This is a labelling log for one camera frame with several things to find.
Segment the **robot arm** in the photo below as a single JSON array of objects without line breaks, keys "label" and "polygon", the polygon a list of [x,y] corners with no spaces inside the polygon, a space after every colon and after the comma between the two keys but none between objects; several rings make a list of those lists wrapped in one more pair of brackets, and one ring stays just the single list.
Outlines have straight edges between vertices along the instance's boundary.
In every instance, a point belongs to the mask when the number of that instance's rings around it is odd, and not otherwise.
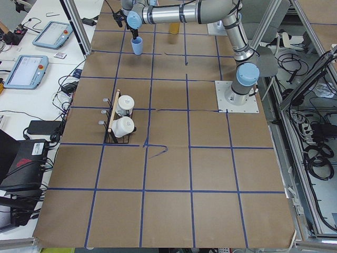
[{"label": "robot arm", "polygon": [[260,76],[259,57],[250,45],[242,25],[241,1],[184,1],[161,5],[158,1],[122,1],[122,7],[113,14],[119,27],[126,26],[133,38],[145,24],[206,25],[210,36],[226,36],[234,53],[236,72],[223,95],[232,105],[244,105],[253,96],[253,87]]}]

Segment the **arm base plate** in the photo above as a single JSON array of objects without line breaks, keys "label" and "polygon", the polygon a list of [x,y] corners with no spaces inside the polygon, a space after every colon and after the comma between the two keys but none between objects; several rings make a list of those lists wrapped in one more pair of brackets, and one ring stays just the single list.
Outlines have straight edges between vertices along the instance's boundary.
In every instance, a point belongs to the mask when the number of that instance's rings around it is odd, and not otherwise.
[{"label": "arm base plate", "polygon": [[232,81],[215,81],[218,111],[223,113],[259,113],[254,90],[238,95],[232,90]]},{"label": "arm base plate", "polygon": [[222,21],[207,24],[208,35],[227,36],[227,32],[222,24]]}]

